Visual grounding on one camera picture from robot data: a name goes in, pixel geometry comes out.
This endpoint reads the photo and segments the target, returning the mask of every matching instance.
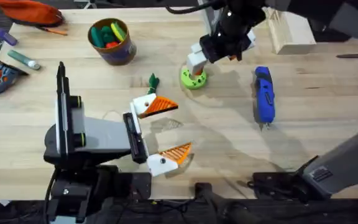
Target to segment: blue tool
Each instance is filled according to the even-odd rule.
[[[267,129],[275,117],[273,81],[269,68],[257,67],[255,70],[256,99],[259,122],[266,124]]]

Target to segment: cup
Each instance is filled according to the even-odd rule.
[[[126,32],[125,39],[119,43],[115,47],[111,48],[100,48],[93,45],[92,36],[91,36],[91,28],[95,27],[99,30],[102,29],[104,26],[111,26],[111,23],[117,22],[119,27]],[[88,31],[88,40],[92,47],[102,56],[102,58],[110,65],[126,65],[128,64],[136,54],[136,46],[131,41],[131,37],[129,35],[128,27],[124,22],[119,19],[109,18],[109,19],[102,19],[98,22],[95,22],[92,27],[89,28]]]

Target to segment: orange pouch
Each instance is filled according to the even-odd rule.
[[[64,20],[57,8],[31,0],[0,0],[0,8],[13,22],[27,26],[56,27]]]

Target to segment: orange striped object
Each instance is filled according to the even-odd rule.
[[[168,149],[166,151],[160,152],[159,154],[167,159],[175,161],[180,165],[187,157],[191,149],[191,142],[183,144],[181,146]]]
[[[148,116],[174,110],[177,108],[178,105],[174,101],[162,96],[157,96],[156,99],[153,100],[152,104],[146,109],[144,113],[141,113],[139,117],[146,118]]]

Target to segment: wooden table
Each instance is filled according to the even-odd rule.
[[[253,172],[295,170],[358,132],[358,60],[335,58],[358,52],[358,40],[318,44],[312,54],[272,53],[266,23],[255,28],[257,46],[243,61],[223,59],[208,65],[208,85],[183,90],[179,72],[190,45],[204,35],[199,13],[175,16],[165,9],[63,10],[68,36],[14,24],[14,47],[36,59],[33,71],[7,56],[0,60],[30,73],[0,95],[0,199],[42,199],[53,166],[44,162],[44,136],[54,123],[58,63],[66,65],[71,93],[81,95],[86,115],[119,120],[131,99],[147,93],[149,76],[161,82],[157,90],[179,109],[141,120],[152,151],[191,141],[192,160],[184,168],[153,178],[152,198],[189,198],[195,182],[211,182],[224,197],[254,198],[238,181]],[[87,41],[93,22],[116,17],[125,21],[137,45],[134,61],[109,66]],[[253,115],[252,71],[270,68],[277,115],[271,130],[259,129]],[[123,171],[146,171],[130,156],[117,161]],[[357,198],[358,186],[335,197]]]

